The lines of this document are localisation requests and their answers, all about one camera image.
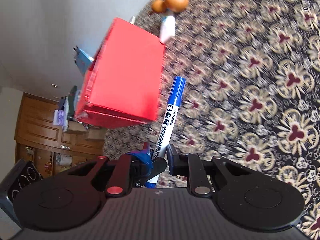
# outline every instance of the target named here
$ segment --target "small orange ball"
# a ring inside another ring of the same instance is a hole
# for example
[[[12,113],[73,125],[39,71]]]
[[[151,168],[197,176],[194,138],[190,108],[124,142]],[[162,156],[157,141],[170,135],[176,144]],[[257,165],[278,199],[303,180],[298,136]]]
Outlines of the small orange ball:
[[[167,8],[173,12],[182,12],[189,4],[189,0],[164,0]]]
[[[151,4],[151,9],[154,13],[163,13],[166,11],[167,7],[162,0],[154,0]]]

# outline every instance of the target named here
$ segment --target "carpet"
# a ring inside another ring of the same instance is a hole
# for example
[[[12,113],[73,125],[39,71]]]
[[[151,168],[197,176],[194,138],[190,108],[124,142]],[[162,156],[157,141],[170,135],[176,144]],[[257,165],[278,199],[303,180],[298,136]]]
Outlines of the carpet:
[[[186,78],[171,143],[210,160],[222,155],[296,187],[298,228],[320,231],[320,0],[190,0],[167,44],[159,119],[108,130],[107,156],[155,143],[175,75]],[[159,34],[160,16],[136,25]],[[185,187],[164,172],[158,187]]]

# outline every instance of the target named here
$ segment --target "white bottle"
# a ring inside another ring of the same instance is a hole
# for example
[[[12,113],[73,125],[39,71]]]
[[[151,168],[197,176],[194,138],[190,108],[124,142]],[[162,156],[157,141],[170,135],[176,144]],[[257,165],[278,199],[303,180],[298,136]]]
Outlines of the white bottle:
[[[174,12],[167,10],[161,19],[160,42],[166,44],[176,33],[176,18]]]

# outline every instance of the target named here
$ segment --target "red box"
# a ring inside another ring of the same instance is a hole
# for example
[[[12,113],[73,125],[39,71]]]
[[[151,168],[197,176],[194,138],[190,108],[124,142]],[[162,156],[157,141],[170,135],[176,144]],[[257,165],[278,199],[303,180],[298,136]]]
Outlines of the red box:
[[[85,74],[75,117],[106,128],[156,120],[163,55],[157,36],[115,18]]]

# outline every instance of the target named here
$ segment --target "blue whiteboard marker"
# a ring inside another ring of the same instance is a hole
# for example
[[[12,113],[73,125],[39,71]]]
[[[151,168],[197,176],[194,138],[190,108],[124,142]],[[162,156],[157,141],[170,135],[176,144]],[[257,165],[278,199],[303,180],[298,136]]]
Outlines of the blue whiteboard marker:
[[[167,102],[167,109],[164,113],[164,118],[162,121],[161,129],[155,145],[152,159],[155,159],[157,157],[164,158],[165,156],[165,153],[167,151],[167,146],[169,145],[169,142],[170,142],[173,126],[176,121],[178,109],[181,104],[181,98],[182,98],[182,93],[183,93],[185,83],[186,83],[186,80],[182,77],[174,78],[170,96]],[[159,178],[159,175],[153,177],[152,179],[149,179],[145,183],[145,187],[148,187],[148,188],[156,187],[158,178]]]

